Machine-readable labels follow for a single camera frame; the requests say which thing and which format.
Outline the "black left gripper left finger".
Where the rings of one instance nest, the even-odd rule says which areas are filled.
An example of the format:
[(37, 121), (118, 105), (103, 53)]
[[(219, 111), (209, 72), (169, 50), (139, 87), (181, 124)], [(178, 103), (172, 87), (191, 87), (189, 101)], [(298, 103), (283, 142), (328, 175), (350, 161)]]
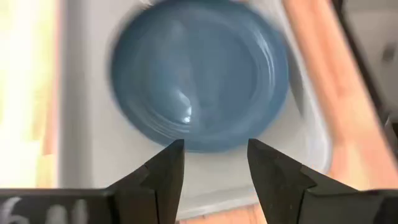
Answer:
[(107, 188), (112, 224), (175, 224), (184, 175), (178, 139)]

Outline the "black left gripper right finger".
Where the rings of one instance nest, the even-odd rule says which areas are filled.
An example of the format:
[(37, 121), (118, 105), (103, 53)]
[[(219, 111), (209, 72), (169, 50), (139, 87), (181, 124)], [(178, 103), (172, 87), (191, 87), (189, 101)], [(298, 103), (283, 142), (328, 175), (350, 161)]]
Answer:
[(268, 224), (374, 224), (378, 197), (248, 141), (251, 178)]

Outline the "blue round plate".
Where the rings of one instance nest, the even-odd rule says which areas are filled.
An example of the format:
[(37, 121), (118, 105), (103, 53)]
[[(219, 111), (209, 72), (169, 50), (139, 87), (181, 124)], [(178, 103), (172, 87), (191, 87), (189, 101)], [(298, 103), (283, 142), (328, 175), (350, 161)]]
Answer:
[(227, 151), (275, 120), (289, 89), (282, 34), (232, 0), (164, 0), (121, 31), (109, 82), (126, 118), (152, 141)]

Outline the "grey plastic tray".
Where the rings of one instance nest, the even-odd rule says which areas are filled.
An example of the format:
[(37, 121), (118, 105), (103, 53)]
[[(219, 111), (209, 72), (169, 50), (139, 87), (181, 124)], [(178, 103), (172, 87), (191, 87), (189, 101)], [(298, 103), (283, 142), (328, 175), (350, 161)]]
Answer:
[[(290, 90), (261, 141), (322, 173), (332, 140), (281, 0), (248, 0), (289, 45)], [(136, 170), (161, 146), (130, 125), (108, 83), (111, 46), (125, 19), (149, 0), (60, 0), (62, 50), (57, 148), (58, 187), (105, 187)], [(177, 217), (199, 217), (258, 202), (247, 149), (187, 152)]]

